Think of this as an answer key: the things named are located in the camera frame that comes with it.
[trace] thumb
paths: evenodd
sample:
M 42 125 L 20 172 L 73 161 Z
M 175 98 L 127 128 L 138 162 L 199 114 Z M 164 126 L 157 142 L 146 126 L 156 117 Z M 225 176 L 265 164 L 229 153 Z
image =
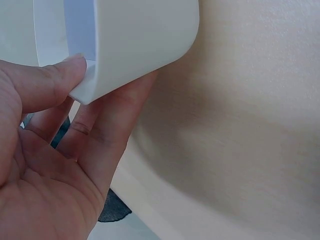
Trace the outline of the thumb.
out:
M 83 79 L 87 69 L 82 54 L 55 65 L 33 67 L 0 60 L 0 74 L 13 85 L 22 102 L 22 113 L 35 113 L 60 105 Z

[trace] dark fabric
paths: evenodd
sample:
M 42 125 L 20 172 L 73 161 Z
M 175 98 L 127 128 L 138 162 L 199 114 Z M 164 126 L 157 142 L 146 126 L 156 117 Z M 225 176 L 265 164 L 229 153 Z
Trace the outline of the dark fabric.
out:
M 25 126 L 27 126 L 32 116 L 33 114 L 28 114 L 23 120 Z M 57 147 L 62 137 L 66 134 L 69 126 L 70 120 L 67 118 L 51 143 L 53 148 Z M 121 199 L 110 189 L 98 221 L 102 223 L 117 222 L 124 219 L 131 213 L 132 211 L 127 207 L 127 205 L 125 205 L 124 202 L 121 201 Z
M 127 205 L 110 189 L 98 221 L 101 223 L 117 222 L 131 213 Z

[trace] white plastic container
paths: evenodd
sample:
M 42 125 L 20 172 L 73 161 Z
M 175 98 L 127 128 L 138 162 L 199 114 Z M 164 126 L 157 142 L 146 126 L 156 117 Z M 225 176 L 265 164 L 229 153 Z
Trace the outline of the white plastic container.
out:
M 89 104 L 182 57 L 199 26 L 198 0 L 33 0 L 40 66 L 84 53 L 70 96 Z

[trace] fingernail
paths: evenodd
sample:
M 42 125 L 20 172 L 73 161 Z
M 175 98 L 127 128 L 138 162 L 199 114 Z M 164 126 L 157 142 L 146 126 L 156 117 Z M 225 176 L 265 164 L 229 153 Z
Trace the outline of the fingernail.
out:
M 84 54 L 83 53 L 77 53 L 73 56 L 68 56 L 65 60 L 63 60 L 63 62 L 69 62 L 69 61 L 72 61 L 72 60 L 76 60 L 76 59 L 81 59 L 84 57 Z

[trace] hand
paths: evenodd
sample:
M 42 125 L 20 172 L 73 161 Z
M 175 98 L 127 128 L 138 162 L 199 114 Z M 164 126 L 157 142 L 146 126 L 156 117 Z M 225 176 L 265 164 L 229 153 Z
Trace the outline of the hand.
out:
M 0 60 L 0 239 L 80 240 L 95 226 L 156 73 L 82 105 L 53 149 L 85 71 L 81 55 L 46 67 Z

